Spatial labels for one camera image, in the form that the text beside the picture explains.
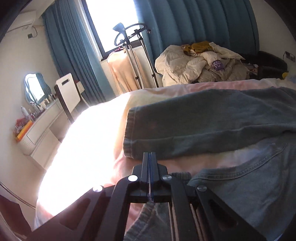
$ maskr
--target sunlit bed sheet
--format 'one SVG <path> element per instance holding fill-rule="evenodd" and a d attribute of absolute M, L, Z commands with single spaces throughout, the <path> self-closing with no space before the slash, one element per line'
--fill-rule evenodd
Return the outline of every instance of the sunlit bed sheet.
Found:
<path fill-rule="evenodd" d="M 58 214 L 89 189 L 97 185 L 114 185 L 131 173 L 141 160 L 123 155 L 123 139 L 127 113 L 130 108 L 156 103 L 169 98 L 205 89 L 263 89 L 287 87 L 296 90 L 296 84 L 287 80 L 263 79 L 234 82 L 208 82 L 189 85 L 173 85 L 158 89 L 144 89 L 125 93 L 114 100 L 90 107 L 70 127 L 54 161 L 40 186 L 35 228 Z M 248 155 L 255 155 L 256 149 Z M 168 172 L 197 174 L 204 168 L 233 167 L 244 163 L 244 151 L 218 154 L 202 154 L 191 157 L 160 161 Z M 132 204 L 127 228 L 141 211 L 141 204 Z"/>

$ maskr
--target air conditioner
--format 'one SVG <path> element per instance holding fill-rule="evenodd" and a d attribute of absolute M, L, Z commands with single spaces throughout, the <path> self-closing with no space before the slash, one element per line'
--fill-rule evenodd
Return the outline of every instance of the air conditioner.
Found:
<path fill-rule="evenodd" d="M 17 18 L 14 20 L 14 22 L 12 23 L 12 25 L 10 26 L 7 32 L 11 32 L 16 29 L 26 30 L 32 26 L 35 19 L 36 19 L 35 11 L 20 13 L 17 16 Z"/>

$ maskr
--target garment steamer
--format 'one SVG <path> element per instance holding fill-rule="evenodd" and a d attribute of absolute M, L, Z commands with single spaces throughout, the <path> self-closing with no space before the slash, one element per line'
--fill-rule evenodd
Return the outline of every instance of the garment steamer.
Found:
<path fill-rule="evenodd" d="M 127 33 L 126 33 L 126 30 L 131 28 L 131 27 L 134 27 L 134 26 L 142 26 L 142 28 L 135 29 L 134 33 L 132 35 L 128 36 Z M 151 60 L 149 58 L 148 51 L 147 51 L 144 39 L 143 39 L 142 35 L 140 34 L 141 32 L 143 32 L 145 30 L 147 31 L 147 33 L 150 33 L 151 30 L 148 29 L 147 25 L 144 24 L 144 23 L 136 23 L 136 24 L 128 26 L 127 28 L 125 28 L 122 23 L 119 23 L 113 28 L 113 30 L 119 32 L 119 34 L 115 38 L 114 45 L 115 46 L 122 46 L 124 48 L 126 54 L 128 55 L 128 58 L 129 58 L 129 60 L 131 62 L 131 65 L 133 67 L 133 71 L 134 71 L 134 74 L 135 74 L 135 79 L 136 79 L 136 81 L 139 82 L 139 85 L 140 85 L 141 89 L 144 89 L 145 86 L 144 86 L 144 83 L 143 83 L 143 77 L 142 77 L 142 75 L 140 73 L 139 64 L 137 62 L 135 53 L 133 51 L 133 48 L 132 48 L 131 42 L 130 42 L 130 39 L 132 37 L 134 37 L 136 35 L 138 36 L 138 38 L 139 38 L 139 40 L 141 42 L 141 45 L 142 45 L 142 47 L 144 49 L 144 52 L 146 54 L 146 58 L 147 58 L 147 60 L 149 62 L 149 65 L 150 65 L 151 76 L 152 76 L 152 78 L 153 78 L 153 80 L 155 82 L 155 86 L 158 88 L 159 85 L 158 85 L 158 82 L 157 82 L 157 79 L 156 79 L 156 74 L 155 74 L 155 71 L 153 69 L 152 62 L 151 62 Z M 119 38 L 119 36 L 121 34 L 124 36 L 124 39 L 122 39 L 119 43 L 117 43 L 117 40 L 118 40 L 118 38 Z"/>

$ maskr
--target electrical outlet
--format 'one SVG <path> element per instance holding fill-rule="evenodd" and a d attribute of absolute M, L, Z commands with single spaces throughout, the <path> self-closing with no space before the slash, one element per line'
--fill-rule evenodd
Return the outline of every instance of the electrical outlet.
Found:
<path fill-rule="evenodd" d="M 285 54 L 286 54 L 286 58 L 287 58 L 287 59 L 293 61 L 294 63 L 296 62 L 296 57 L 295 57 L 295 55 L 290 54 L 290 53 L 287 52 L 287 51 L 285 52 Z"/>

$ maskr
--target mirror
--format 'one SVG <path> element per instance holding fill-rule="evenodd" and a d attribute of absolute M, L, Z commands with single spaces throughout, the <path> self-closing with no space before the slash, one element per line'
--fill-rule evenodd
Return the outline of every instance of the mirror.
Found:
<path fill-rule="evenodd" d="M 42 74 L 27 74 L 25 77 L 26 99 L 30 102 L 40 104 L 44 99 L 50 95 L 51 89 L 45 83 Z"/>

